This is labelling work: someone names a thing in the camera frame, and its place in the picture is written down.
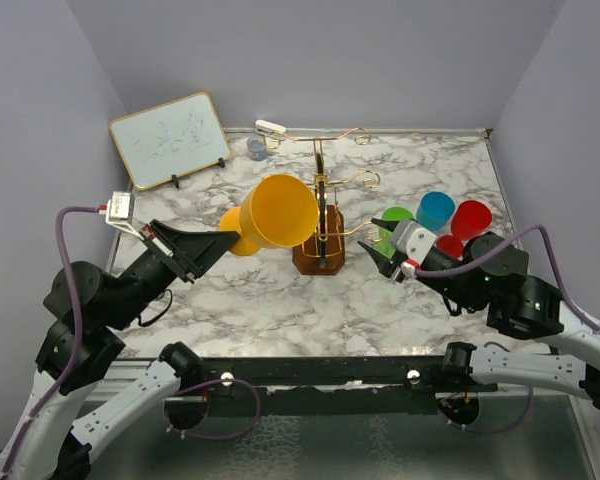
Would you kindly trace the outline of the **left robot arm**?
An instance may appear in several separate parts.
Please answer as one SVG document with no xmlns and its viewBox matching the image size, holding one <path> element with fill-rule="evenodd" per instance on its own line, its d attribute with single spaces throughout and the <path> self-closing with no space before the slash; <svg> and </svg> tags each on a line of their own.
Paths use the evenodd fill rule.
<svg viewBox="0 0 600 480">
<path fill-rule="evenodd" d="M 36 357 L 34 386 L 0 452 L 0 479 L 84 479 L 104 449 L 150 407 L 194 392 L 202 360 L 181 342 L 167 345 L 130 386 L 91 413 L 79 413 L 124 349 L 117 331 L 141 316 L 175 279 L 195 282 L 227 253 L 235 231 L 184 232 L 153 220 L 145 252 L 114 277 L 85 261 L 53 280 L 44 306 L 55 317 Z"/>
</svg>

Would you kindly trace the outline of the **yellow wine glass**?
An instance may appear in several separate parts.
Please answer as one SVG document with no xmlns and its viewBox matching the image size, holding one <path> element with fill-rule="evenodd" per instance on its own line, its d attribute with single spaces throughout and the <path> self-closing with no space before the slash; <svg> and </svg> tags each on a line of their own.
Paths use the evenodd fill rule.
<svg viewBox="0 0 600 480">
<path fill-rule="evenodd" d="M 218 228 L 239 234 L 231 253 L 250 256 L 261 249 L 303 244 L 315 232 L 318 221 L 314 192 L 295 176 L 274 174 L 263 178 L 240 206 L 227 210 Z"/>
</svg>

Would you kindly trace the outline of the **red wine glass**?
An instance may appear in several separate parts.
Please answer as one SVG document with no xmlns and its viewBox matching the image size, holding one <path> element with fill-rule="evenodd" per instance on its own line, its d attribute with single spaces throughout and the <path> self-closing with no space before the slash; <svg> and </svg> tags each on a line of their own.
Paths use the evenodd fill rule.
<svg viewBox="0 0 600 480">
<path fill-rule="evenodd" d="M 435 246 L 453 258 L 463 256 L 465 244 L 483 234 L 491 225 L 493 215 L 488 206 L 477 200 L 466 200 L 451 220 L 451 233 L 438 238 Z"/>
</svg>

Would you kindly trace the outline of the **blue wine glass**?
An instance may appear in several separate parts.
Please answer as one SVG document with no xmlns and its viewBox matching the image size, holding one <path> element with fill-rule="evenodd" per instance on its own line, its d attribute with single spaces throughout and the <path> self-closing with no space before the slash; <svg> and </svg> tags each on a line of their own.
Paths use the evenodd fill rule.
<svg viewBox="0 0 600 480">
<path fill-rule="evenodd" d="M 416 221 L 428 230 L 438 231 L 447 224 L 455 209 L 453 199 L 446 193 L 428 192 L 420 200 Z"/>
</svg>

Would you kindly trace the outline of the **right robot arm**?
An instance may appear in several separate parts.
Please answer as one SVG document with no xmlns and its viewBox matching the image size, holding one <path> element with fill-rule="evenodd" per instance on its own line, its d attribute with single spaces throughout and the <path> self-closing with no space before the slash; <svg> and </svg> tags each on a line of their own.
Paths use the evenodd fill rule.
<svg viewBox="0 0 600 480">
<path fill-rule="evenodd" d="M 485 311 L 487 326 L 499 334 L 550 349 L 525 355 L 451 342 L 438 364 L 418 376 L 421 389 L 470 392 L 514 384 L 570 394 L 600 410 L 600 321 L 575 305 L 563 280 L 550 284 L 529 274 L 528 254 L 514 245 L 519 233 L 508 239 L 481 234 L 456 259 L 415 220 L 371 222 L 388 232 L 394 250 L 387 257 L 364 247 L 384 277 L 418 281 L 442 297 L 450 315 Z"/>
</svg>

